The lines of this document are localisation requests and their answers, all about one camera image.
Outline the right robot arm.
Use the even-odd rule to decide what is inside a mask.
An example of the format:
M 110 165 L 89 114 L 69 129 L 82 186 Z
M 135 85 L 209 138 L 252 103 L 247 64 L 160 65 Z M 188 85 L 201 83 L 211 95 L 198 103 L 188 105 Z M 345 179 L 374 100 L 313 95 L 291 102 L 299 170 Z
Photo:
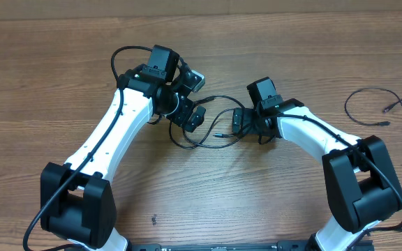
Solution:
M 372 250 L 362 239 L 387 231 L 379 223 L 402 211 L 402 187 L 385 143 L 340 131 L 315 116 L 302 102 L 282 99 L 269 77 L 247 87 L 252 108 L 236 108 L 232 131 L 284 139 L 301 147 L 323 168 L 332 217 L 304 250 Z M 402 229 L 402 220 L 391 228 Z

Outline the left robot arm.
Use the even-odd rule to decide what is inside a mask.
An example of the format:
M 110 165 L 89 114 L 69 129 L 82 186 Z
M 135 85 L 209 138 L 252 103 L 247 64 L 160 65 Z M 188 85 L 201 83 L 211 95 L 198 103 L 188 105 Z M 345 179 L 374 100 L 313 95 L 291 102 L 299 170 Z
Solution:
M 154 45 L 149 51 L 146 64 L 114 74 L 110 108 L 86 142 L 40 175 L 40 211 L 33 223 L 67 240 L 63 250 L 126 250 L 128 241 L 114 228 L 111 187 L 126 150 L 155 114 L 189 132 L 204 121 L 205 109 L 188 99 L 204 86 L 204 76 L 170 48 Z

